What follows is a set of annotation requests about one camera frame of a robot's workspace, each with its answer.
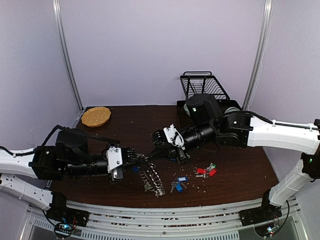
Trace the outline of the metal disc with key rings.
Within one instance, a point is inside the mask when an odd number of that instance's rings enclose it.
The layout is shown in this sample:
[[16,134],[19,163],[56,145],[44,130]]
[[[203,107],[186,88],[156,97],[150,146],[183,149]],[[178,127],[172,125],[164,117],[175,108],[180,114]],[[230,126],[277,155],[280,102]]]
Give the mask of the metal disc with key rings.
[[[139,153],[139,156],[147,158],[144,154]],[[151,185],[154,188],[154,195],[156,198],[164,196],[166,191],[164,188],[164,184],[156,171],[156,165],[153,162],[150,162],[147,158],[147,164],[142,166],[142,170],[138,172],[144,186]]]

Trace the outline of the green key tag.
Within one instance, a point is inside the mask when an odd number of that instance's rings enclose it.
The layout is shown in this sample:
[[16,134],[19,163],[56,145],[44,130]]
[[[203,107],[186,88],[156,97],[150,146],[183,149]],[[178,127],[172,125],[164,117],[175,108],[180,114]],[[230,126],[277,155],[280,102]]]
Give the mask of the green key tag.
[[154,187],[152,185],[145,184],[144,185],[144,191],[145,192],[148,192],[148,191],[153,192],[154,191]]

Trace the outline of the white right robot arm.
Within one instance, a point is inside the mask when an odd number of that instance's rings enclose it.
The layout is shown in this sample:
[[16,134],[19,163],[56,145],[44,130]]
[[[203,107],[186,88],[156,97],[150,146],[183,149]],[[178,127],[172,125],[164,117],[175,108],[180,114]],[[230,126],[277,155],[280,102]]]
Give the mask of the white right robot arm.
[[178,130],[173,124],[151,135],[155,146],[150,159],[177,159],[209,142],[239,148],[273,147],[301,152],[297,164],[276,186],[266,192],[266,202],[256,210],[268,220],[285,201],[308,181],[320,177],[320,121],[298,124],[270,120],[248,110],[222,111],[212,94],[202,93],[186,101],[193,125]]

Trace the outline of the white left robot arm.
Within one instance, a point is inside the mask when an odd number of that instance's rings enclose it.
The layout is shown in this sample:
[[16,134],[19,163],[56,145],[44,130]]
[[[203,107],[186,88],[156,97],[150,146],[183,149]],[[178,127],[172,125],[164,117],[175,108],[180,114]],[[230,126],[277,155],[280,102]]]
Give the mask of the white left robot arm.
[[59,131],[55,145],[43,142],[29,150],[0,148],[0,172],[38,180],[61,181],[71,178],[109,176],[111,182],[123,179],[125,167],[145,162],[146,157],[120,141],[87,134],[79,129]]

